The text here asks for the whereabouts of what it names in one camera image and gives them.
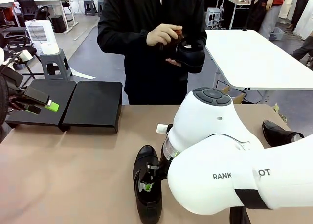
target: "white paper on floor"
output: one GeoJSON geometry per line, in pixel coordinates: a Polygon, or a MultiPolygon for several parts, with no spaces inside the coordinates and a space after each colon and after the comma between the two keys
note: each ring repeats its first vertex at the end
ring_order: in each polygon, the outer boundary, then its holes
{"type": "Polygon", "coordinates": [[[74,69],[70,68],[70,70],[72,71],[72,74],[74,76],[78,76],[78,77],[82,77],[82,78],[86,78],[88,80],[91,80],[91,79],[94,79],[95,77],[94,76],[88,76],[88,75],[85,75],[85,74],[82,74],[78,71],[75,71],[74,69]]]}

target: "gray stool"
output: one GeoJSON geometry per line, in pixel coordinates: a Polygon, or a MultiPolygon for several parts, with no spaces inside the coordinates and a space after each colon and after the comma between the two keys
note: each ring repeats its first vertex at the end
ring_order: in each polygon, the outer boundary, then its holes
{"type": "Polygon", "coordinates": [[[104,0],[98,1],[98,16],[102,15],[103,5],[104,5],[104,0]]]}
{"type": "Polygon", "coordinates": [[[96,15],[97,9],[93,0],[84,0],[85,15],[96,15]]]}
{"type": "Polygon", "coordinates": [[[46,80],[63,79],[69,81],[72,72],[62,49],[56,54],[41,53],[40,58],[46,80]]]}

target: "black bag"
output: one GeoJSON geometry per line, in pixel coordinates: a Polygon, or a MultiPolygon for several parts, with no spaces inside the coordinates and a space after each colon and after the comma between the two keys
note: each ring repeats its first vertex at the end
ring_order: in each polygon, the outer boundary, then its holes
{"type": "Polygon", "coordinates": [[[252,6],[252,12],[247,26],[249,30],[254,30],[257,32],[260,30],[261,24],[266,14],[267,2],[268,0],[258,0],[258,2],[252,6]]]}

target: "black pole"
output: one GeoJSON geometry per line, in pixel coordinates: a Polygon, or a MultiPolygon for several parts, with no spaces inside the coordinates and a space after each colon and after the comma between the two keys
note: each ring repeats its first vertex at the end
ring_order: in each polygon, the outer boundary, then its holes
{"type": "Polygon", "coordinates": [[[249,20],[250,20],[250,17],[251,17],[251,14],[252,14],[252,8],[254,6],[254,2],[255,0],[252,0],[251,1],[251,5],[250,5],[250,8],[249,8],[249,14],[248,14],[248,18],[246,19],[246,24],[243,28],[243,31],[247,31],[247,28],[248,28],[248,23],[249,23],[249,20]]]}

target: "person's left hand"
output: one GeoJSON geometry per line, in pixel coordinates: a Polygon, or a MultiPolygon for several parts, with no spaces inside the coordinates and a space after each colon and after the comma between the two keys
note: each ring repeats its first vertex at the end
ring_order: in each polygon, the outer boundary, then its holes
{"type": "Polygon", "coordinates": [[[269,11],[273,5],[273,1],[274,0],[268,0],[268,2],[266,3],[266,11],[269,11]]]}
{"type": "Polygon", "coordinates": [[[176,62],[174,59],[166,59],[165,61],[167,61],[167,62],[169,62],[169,63],[171,63],[173,65],[181,67],[181,63],[176,62]]]}

